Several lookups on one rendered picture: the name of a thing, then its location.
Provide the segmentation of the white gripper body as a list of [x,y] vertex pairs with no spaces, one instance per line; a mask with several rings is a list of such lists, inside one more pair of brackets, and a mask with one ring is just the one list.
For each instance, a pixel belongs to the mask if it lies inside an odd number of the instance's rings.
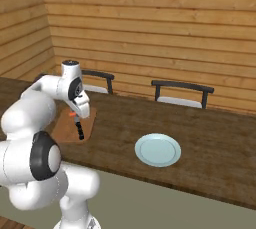
[[86,93],[80,93],[71,102],[70,107],[81,118],[87,118],[90,115],[89,97]]

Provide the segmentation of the wooden cutting board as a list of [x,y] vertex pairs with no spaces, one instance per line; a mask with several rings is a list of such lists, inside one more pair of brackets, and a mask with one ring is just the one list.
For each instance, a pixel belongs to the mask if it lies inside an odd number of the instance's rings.
[[90,108],[90,116],[86,119],[80,118],[80,123],[84,133],[84,139],[79,140],[77,127],[74,122],[74,117],[70,117],[70,109],[64,108],[58,119],[55,120],[55,126],[52,130],[51,137],[58,144],[84,144],[91,137],[94,122],[96,119],[97,109]]

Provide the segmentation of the black chair with white seat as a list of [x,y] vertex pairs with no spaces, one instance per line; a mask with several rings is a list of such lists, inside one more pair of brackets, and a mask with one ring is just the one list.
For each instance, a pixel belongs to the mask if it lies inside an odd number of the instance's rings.
[[[193,83],[187,83],[187,82],[152,80],[151,85],[155,87],[156,102],[169,103],[169,104],[181,105],[186,107],[194,107],[199,109],[206,108],[208,94],[214,93],[214,89],[212,87],[193,84]],[[183,88],[183,89],[199,91],[202,93],[202,100],[200,102],[197,102],[197,101],[182,99],[182,98],[161,96],[162,87]]]
[[104,78],[107,82],[107,87],[99,87],[94,85],[88,85],[84,84],[83,87],[87,91],[92,92],[98,92],[98,93],[105,93],[105,94],[112,94],[113,88],[112,88],[112,81],[114,80],[115,76],[113,74],[105,73],[105,72],[99,72],[99,71],[93,71],[93,70],[83,70],[83,75],[90,75],[94,77]]

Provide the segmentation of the pale blue plate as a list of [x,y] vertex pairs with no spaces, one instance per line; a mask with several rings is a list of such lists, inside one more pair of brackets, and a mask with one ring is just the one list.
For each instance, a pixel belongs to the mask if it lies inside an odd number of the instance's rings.
[[181,147],[172,137],[151,133],[142,136],[135,143],[137,158],[153,167],[168,167],[175,164],[181,157]]

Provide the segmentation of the black handled knife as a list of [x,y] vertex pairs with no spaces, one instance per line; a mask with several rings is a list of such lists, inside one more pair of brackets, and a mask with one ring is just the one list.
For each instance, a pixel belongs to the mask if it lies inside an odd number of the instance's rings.
[[77,131],[78,131],[78,135],[79,135],[79,140],[83,140],[84,139],[84,133],[83,133],[83,129],[82,129],[82,126],[81,126],[81,123],[80,123],[80,119],[79,119],[78,116],[74,117],[74,122],[75,122],[75,125],[77,127]]

